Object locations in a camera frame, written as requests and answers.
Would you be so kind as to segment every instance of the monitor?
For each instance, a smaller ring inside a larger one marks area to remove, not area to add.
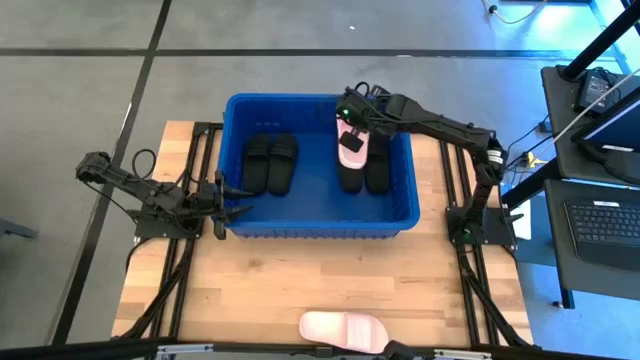
[[[597,149],[640,152],[640,87],[572,136],[576,138]]]

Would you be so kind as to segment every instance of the black slipper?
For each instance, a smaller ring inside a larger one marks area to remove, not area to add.
[[[364,169],[350,169],[338,160],[338,178],[342,191],[349,194],[357,194],[362,189],[362,177]]]
[[[372,194],[384,194],[389,191],[391,164],[389,160],[389,138],[371,134],[367,165],[364,167],[364,182]]]
[[[279,134],[269,149],[269,180],[273,195],[286,195],[291,187],[293,170],[298,159],[298,142],[291,134]]]
[[[242,189],[262,194],[269,172],[269,135],[254,135],[245,145],[242,159]]]

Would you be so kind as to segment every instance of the pink slipper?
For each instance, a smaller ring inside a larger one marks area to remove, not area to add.
[[[351,312],[309,311],[300,318],[303,338],[347,350],[380,354],[389,335],[380,320]]]
[[[339,116],[336,116],[336,122],[338,125],[338,139],[345,132],[351,132],[353,127],[347,124]],[[353,152],[347,149],[345,146],[338,144],[338,159],[342,166],[348,169],[359,170],[367,163],[367,148],[369,145],[369,133],[360,132],[358,139],[362,141],[362,147],[358,152]]]

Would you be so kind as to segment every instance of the wooden tabletop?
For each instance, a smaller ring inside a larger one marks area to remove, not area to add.
[[[192,128],[193,122],[167,122],[154,179],[174,181],[182,172]],[[220,136],[217,132],[210,178],[218,161]],[[411,142],[421,216],[413,229],[395,238],[245,239],[227,231],[227,240],[219,241],[207,219],[204,236],[196,242],[179,338],[307,343],[298,333],[300,316],[309,310],[327,310],[376,316],[390,338],[409,345],[468,346],[460,274],[447,240],[440,148],[427,136],[412,135]],[[200,143],[196,164],[204,148],[204,141]],[[453,147],[449,151],[461,203]],[[467,156],[473,186],[470,164]],[[497,207],[497,191],[490,204]],[[128,330],[158,291],[167,244],[167,239],[153,239],[133,255],[113,335]],[[493,300],[518,334],[532,341],[513,258],[498,246],[483,250]],[[170,298],[165,309],[165,335],[172,302]],[[480,337],[487,342],[482,307],[477,299],[475,304]]]

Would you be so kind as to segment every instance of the black power adapter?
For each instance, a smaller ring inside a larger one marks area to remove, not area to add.
[[[613,83],[608,76],[605,71],[587,70],[578,90],[578,96],[574,104],[575,111],[583,111],[611,89]],[[600,100],[589,110],[589,115],[600,115],[607,111],[613,105],[612,95],[613,93]]]

